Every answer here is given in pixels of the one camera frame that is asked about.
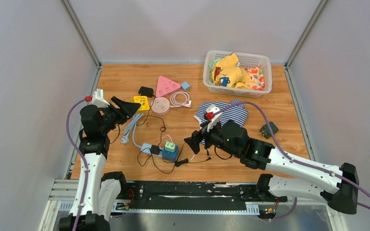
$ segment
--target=folded clothing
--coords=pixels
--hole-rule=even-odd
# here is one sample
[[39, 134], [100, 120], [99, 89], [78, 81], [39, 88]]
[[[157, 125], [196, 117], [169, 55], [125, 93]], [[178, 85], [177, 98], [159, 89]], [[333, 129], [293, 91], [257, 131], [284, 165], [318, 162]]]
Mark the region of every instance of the folded clothing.
[[[224, 109], [225, 107], [240, 102], [240, 100], [235, 99], [232, 100], [230, 103], [227, 102], [203, 102], [197, 112], [194, 115], [194, 118], [197, 119], [199, 124], [206, 122], [206, 119], [203, 117], [203, 115], [206, 113], [206, 109], [211, 106], [212, 104], [217, 106], [219, 109]], [[243, 126], [246, 122], [246, 119], [248, 118], [248, 110], [245, 108], [244, 105], [239, 104], [234, 107], [231, 107], [224, 111], [221, 115], [220, 122], [221, 124], [225, 124], [229, 120], [233, 120], [235, 123], [237, 123], [239, 126]]]
[[263, 90], [263, 67], [241, 68], [239, 58], [232, 53], [223, 59], [215, 59], [210, 64], [211, 84], [230, 88]]

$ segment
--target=yellow block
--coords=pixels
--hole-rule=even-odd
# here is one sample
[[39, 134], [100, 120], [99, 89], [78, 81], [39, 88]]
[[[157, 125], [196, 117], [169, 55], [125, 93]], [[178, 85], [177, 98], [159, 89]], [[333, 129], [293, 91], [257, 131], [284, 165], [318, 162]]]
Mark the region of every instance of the yellow block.
[[134, 96], [131, 101], [141, 104], [141, 107], [136, 112], [137, 114], [144, 113], [149, 110], [148, 98], [146, 96]]

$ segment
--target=light blue cable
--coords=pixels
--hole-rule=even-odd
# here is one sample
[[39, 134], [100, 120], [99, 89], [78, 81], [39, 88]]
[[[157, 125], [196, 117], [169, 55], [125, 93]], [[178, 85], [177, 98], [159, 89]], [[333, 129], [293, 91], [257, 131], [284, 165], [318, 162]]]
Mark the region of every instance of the light blue cable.
[[138, 145], [134, 140], [134, 134], [135, 134], [135, 129], [137, 128], [137, 122], [138, 122], [138, 120], [140, 120], [141, 117], [143, 117], [143, 115], [144, 115], [144, 113], [135, 114], [132, 117], [131, 122], [125, 127], [125, 129], [123, 131], [124, 136], [121, 138], [121, 143], [127, 144], [130, 141], [130, 139], [128, 137], [130, 135], [130, 132], [132, 131], [132, 142], [134, 143], [135, 146], [137, 146], [138, 148], [141, 149], [141, 146]]

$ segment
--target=dark green cube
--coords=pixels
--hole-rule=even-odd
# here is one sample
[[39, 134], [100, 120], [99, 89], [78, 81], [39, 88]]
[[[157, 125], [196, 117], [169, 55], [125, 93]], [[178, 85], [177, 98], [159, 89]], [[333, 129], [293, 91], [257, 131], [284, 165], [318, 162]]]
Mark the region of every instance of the dark green cube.
[[[278, 132], [278, 127], [271, 121], [269, 122], [269, 124], [270, 124], [270, 127], [272, 128], [273, 134], [276, 134]], [[270, 130], [267, 124], [263, 125], [263, 127], [260, 129], [260, 133], [266, 139], [269, 139], [270, 137], [272, 137], [272, 134], [270, 134]]]

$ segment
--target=gray floor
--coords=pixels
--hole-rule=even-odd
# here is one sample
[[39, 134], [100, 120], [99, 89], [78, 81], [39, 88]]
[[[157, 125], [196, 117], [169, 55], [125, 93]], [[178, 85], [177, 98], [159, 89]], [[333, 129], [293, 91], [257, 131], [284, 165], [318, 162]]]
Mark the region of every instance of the gray floor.
[[[277, 213], [288, 212], [279, 206]], [[68, 212], [59, 212], [60, 217]], [[332, 231], [325, 206], [300, 205], [289, 217], [266, 223], [247, 215], [126, 214], [110, 220], [112, 231]]]

